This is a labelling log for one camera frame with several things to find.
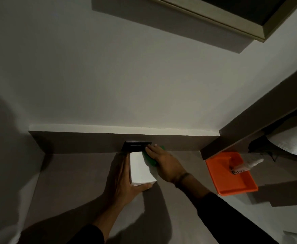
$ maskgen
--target floor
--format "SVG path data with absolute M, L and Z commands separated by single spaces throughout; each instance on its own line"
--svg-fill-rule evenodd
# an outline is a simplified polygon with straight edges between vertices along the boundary
M 198 151 L 173 152 L 183 166 L 216 192 Z M 53 155 L 44 163 L 20 243 L 66 243 L 105 204 L 110 167 L 115 153 Z M 297 233 L 296 202 L 268 201 L 269 184 L 287 186 L 297 181 L 297 162 L 266 159 L 251 171 L 258 194 L 223 197 L 279 243 L 297 243 L 283 231 Z M 208 243 L 216 240 L 198 218 L 186 196 L 172 184 L 158 183 L 138 195 L 118 217 L 108 243 Z

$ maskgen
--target bracelet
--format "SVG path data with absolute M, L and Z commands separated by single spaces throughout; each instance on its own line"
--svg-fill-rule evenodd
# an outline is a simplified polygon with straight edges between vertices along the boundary
M 190 174 L 190 173 L 187 173 L 187 172 L 184 173 L 184 174 L 182 174 L 182 175 L 179 177 L 179 179 L 175 181 L 175 187 L 176 187 L 176 188 L 179 188 L 179 186 L 180 186 L 182 180 L 183 180 L 184 178 L 186 178 L 187 176 L 189 176 L 189 175 L 191 175 L 191 174 Z

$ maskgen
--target orange paint tray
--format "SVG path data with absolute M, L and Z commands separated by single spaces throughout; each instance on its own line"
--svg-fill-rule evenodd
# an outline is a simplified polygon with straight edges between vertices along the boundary
M 206 164 L 219 195 L 227 196 L 258 191 L 258 186 L 249 171 L 232 174 L 230 166 L 243 164 L 239 153 L 222 152 L 207 159 Z

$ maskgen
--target hand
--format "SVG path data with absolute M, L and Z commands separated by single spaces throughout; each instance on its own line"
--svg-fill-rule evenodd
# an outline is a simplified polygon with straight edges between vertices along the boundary
M 121 164 L 119 175 L 115 180 L 115 203 L 124 207 L 125 205 L 129 204 L 136 195 L 151 188 L 152 186 L 153 185 L 151 183 L 146 183 L 139 186 L 133 186 L 130 183 L 128 153 Z
M 158 173 L 163 180 L 175 183 L 180 176 L 186 173 L 186 170 L 182 167 L 180 162 L 157 144 L 154 146 L 147 145 L 145 151 L 151 158 L 158 162 Z

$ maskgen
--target green sponge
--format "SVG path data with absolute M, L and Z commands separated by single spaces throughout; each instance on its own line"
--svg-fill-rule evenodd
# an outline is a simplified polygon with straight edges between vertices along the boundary
M 160 146 L 164 151 L 165 151 L 165 147 L 163 145 Z M 146 151 L 143 151 L 143 156 L 145 158 L 146 161 L 148 161 L 150 163 L 150 165 L 152 166 L 157 166 L 158 162 L 155 159 L 152 159 Z

